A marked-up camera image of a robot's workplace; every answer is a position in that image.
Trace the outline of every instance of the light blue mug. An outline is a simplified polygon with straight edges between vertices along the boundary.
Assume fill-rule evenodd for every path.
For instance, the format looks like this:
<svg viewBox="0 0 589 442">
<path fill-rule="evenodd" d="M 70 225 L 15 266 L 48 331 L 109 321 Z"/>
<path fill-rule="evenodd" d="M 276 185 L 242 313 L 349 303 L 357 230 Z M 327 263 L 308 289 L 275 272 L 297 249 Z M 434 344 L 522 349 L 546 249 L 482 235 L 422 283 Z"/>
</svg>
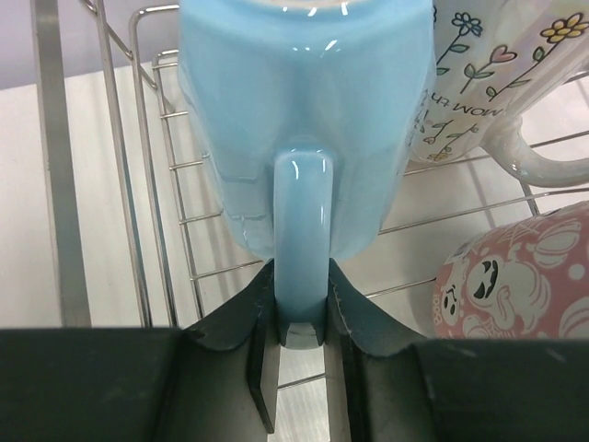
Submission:
<svg viewBox="0 0 589 442">
<path fill-rule="evenodd" d="M 432 0 L 182 0 L 180 85 L 283 344 L 323 340 L 329 257 L 387 216 L 433 79 Z"/>
</svg>

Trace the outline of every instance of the gray wall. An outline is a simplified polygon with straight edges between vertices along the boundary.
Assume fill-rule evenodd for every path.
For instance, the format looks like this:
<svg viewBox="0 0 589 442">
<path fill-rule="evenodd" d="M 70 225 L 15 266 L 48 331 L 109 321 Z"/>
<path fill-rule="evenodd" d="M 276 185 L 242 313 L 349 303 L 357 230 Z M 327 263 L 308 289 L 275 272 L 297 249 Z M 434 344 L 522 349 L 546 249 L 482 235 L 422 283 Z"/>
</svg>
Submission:
<svg viewBox="0 0 589 442">
<path fill-rule="evenodd" d="M 93 17 L 79 0 L 59 0 L 64 69 L 76 76 L 100 69 L 100 54 Z M 175 3 L 174 0 L 105 0 L 110 25 L 128 42 L 127 24 L 131 13 L 143 6 Z M 32 27 L 29 0 L 0 0 L 0 89 L 34 83 Z M 151 60 L 156 52 L 176 47 L 176 13 L 144 18 L 140 25 L 142 60 Z M 114 51 L 115 64 L 123 65 L 124 56 Z"/>
</svg>

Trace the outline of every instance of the pink patterned mug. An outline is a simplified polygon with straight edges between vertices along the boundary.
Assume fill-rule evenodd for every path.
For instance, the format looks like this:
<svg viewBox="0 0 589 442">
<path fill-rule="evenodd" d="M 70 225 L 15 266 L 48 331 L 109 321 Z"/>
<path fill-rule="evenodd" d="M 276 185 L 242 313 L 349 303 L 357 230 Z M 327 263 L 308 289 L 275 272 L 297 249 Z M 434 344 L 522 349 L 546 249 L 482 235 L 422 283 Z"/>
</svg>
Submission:
<svg viewBox="0 0 589 442">
<path fill-rule="evenodd" d="M 433 292 L 436 334 L 589 338 L 589 202 L 463 244 Z"/>
</svg>

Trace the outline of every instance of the white mug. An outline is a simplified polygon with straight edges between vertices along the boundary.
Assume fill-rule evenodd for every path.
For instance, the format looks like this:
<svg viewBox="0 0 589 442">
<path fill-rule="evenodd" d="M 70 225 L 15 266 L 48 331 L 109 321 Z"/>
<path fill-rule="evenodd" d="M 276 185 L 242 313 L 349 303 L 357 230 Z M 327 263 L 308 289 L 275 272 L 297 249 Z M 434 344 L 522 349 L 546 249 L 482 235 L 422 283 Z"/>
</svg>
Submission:
<svg viewBox="0 0 589 442">
<path fill-rule="evenodd" d="M 589 0 L 436 0 L 433 21 L 437 84 L 411 159 L 480 145 L 531 185 L 589 181 L 589 159 L 547 159 L 520 134 L 521 114 L 586 63 Z"/>
</svg>

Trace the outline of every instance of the cup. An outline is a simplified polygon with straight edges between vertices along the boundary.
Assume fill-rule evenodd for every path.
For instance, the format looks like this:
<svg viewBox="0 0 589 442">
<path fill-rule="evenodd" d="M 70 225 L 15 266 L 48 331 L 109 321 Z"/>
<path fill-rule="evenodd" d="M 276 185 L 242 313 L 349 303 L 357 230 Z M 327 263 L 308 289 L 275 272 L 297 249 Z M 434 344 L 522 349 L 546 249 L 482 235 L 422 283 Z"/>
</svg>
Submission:
<svg viewBox="0 0 589 442">
<path fill-rule="evenodd" d="M 499 227 L 440 269 L 442 337 L 589 338 L 589 202 Z"/>
<path fill-rule="evenodd" d="M 589 181 L 589 159 L 547 159 L 520 134 L 521 114 L 589 59 L 589 2 L 434 3 L 437 82 L 411 159 L 441 164 L 480 145 L 531 185 Z"/>
<path fill-rule="evenodd" d="M 329 257 L 378 234 L 433 73 L 431 0 L 183 0 L 179 81 L 232 236 L 274 259 L 281 339 L 322 341 Z"/>
</svg>

